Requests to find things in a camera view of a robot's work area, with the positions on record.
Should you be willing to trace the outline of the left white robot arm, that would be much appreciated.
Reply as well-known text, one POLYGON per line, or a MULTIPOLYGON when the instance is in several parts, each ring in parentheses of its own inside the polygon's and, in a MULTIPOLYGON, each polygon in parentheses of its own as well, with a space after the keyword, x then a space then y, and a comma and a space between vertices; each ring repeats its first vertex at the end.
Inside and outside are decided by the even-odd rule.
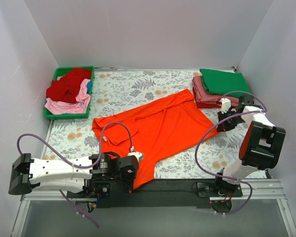
POLYGON ((107 152, 68 161, 21 154, 12 164, 8 193, 26 195, 33 190, 61 190, 72 197, 107 198, 112 184, 133 190, 143 158, 140 152, 130 152, 125 157, 107 152))

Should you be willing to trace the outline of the orange t shirt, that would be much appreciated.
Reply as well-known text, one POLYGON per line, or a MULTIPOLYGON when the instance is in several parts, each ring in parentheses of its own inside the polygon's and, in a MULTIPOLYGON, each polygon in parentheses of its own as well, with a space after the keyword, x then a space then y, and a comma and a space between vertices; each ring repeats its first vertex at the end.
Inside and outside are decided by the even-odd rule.
POLYGON ((194 96, 185 89, 134 109, 94 118, 92 130, 102 142, 102 152, 124 157, 132 144, 143 153, 133 188, 154 179, 157 162, 216 136, 213 123, 197 108, 194 96))

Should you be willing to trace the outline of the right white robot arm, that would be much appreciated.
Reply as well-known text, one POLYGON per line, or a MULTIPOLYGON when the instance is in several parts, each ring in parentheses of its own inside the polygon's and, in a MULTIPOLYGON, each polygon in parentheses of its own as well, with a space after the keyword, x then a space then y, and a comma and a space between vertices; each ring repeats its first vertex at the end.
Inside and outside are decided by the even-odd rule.
POLYGON ((247 133, 239 149, 238 159, 218 172, 213 190, 218 196, 231 195, 240 189, 240 181, 248 175, 266 169, 273 169, 279 160, 286 131, 275 126, 266 117, 262 102, 255 104, 251 94, 240 96, 233 107, 228 98, 220 98, 218 104, 218 132, 227 132, 241 123, 248 125, 247 133))

